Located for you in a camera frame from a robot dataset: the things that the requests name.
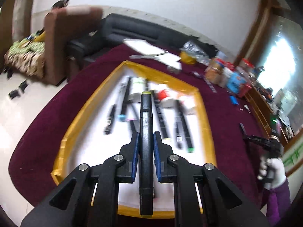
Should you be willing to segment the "purple sleeved forearm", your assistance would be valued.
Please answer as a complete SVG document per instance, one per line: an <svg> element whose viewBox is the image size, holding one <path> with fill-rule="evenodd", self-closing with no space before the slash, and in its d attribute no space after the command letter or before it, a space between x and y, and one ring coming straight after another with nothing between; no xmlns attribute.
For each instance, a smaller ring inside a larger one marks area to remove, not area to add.
<svg viewBox="0 0 303 227"><path fill-rule="evenodd" d="M291 205L289 183L286 179L282 185L270 189L266 217L270 226L275 226L285 215Z"/></svg>

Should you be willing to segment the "white gloved right hand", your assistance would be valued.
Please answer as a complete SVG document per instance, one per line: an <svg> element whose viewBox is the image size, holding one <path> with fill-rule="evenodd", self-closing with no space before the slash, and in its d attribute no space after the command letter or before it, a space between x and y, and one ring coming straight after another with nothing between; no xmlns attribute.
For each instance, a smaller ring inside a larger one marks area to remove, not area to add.
<svg viewBox="0 0 303 227"><path fill-rule="evenodd" d="M267 190L276 189L285 183L287 177L281 158L261 156L257 179L263 181L264 188Z"/></svg>

